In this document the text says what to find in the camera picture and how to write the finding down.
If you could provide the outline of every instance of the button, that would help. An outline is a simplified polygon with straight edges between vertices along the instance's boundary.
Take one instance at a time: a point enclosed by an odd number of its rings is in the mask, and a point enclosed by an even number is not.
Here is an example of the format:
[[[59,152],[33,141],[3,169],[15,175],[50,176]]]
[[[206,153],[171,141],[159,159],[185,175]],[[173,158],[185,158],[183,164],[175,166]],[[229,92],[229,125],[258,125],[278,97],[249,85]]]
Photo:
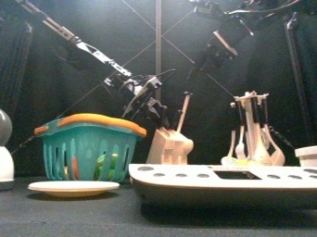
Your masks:
[[[273,179],[281,179],[281,177],[277,176],[277,175],[274,175],[274,174],[269,174],[268,177],[269,177],[269,178],[273,178]]]
[[[312,174],[317,174],[317,169],[313,168],[305,168],[304,171]]]
[[[153,167],[139,167],[138,168],[139,171],[149,171],[149,170],[154,170]]]
[[[293,179],[298,179],[298,180],[302,180],[302,177],[297,176],[297,175],[289,175],[290,178]]]
[[[163,173],[155,173],[154,176],[155,177],[162,177],[162,176],[165,176],[165,174]]]
[[[175,176],[179,178],[183,178],[183,177],[187,177],[187,174],[177,174]]]
[[[209,178],[209,174],[198,174],[197,175],[199,178]]]

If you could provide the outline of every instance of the white container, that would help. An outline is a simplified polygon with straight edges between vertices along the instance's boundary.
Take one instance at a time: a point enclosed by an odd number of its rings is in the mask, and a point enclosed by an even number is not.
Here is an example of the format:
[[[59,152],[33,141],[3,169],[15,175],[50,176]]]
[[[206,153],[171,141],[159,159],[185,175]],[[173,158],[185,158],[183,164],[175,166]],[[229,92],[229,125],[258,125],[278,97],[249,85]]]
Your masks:
[[[13,160],[5,146],[0,146],[0,191],[13,187]]]
[[[301,167],[317,167],[317,145],[296,149],[294,155],[300,159]]]

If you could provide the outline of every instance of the white cup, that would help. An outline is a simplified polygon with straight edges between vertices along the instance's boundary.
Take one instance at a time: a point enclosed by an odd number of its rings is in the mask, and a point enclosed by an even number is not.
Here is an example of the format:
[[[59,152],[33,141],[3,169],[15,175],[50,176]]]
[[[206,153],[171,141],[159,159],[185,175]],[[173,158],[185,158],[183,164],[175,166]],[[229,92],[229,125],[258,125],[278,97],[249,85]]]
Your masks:
[[[296,149],[294,155],[300,159],[301,167],[317,167],[317,145]]]

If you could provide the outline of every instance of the white spoon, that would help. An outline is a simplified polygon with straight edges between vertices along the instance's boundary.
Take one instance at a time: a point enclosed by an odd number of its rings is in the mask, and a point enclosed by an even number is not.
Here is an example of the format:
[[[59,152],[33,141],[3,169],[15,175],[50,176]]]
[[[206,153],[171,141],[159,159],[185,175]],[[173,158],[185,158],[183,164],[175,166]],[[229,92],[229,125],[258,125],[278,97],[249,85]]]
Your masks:
[[[229,149],[229,153],[227,156],[225,156],[222,158],[222,165],[225,167],[231,167],[234,166],[235,162],[237,162],[237,158],[233,157],[233,148],[234,148],[234,143],[235,143],[235,131],[231,131],[231,144],[230,144],[230,149]]]

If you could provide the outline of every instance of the spoon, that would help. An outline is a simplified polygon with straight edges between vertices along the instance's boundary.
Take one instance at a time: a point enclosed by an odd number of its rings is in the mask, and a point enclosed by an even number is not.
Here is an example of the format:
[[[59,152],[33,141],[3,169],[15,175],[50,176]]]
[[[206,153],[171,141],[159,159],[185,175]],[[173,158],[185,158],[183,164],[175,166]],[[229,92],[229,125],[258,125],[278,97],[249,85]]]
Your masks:
[[[235,143],[235,131],[233,130],[231,131],[231,144],[230,144],[229,153],[227,153],[227,156],[225,156],[222,158],[222,165],[226,166],[226,167],[234,166],[234,164],[237,162],[237,158],[233,157],[234,143]]]
[[[269,152],[265,149],[262,139],[261,139],[261,127],[260,127],[260,117],[258,117],[258,99],[256,96],[250,98],[252,100],[252,108],[253,108],[253,120],[256,126],[256,137],[250,139],[256,139],[256,152],[253,159],[264,166],[272,166],[272,158]]]
[[[272,163],[273,163],[273,166],[284,166],[284,164],[285,164],[285,155],[284,155],[282,150],[280,149],[280,147],[276,145],[276,142],[273,140],[270,130],[269,130],[269,116],[268,116],[266,97],[262,98],[262,111],[264,111],[264,130],[265,130],[265,134],[266,134],[268,140],[269,140],[269,142],[273,145],[273,148],[276,150],[272,154]]]

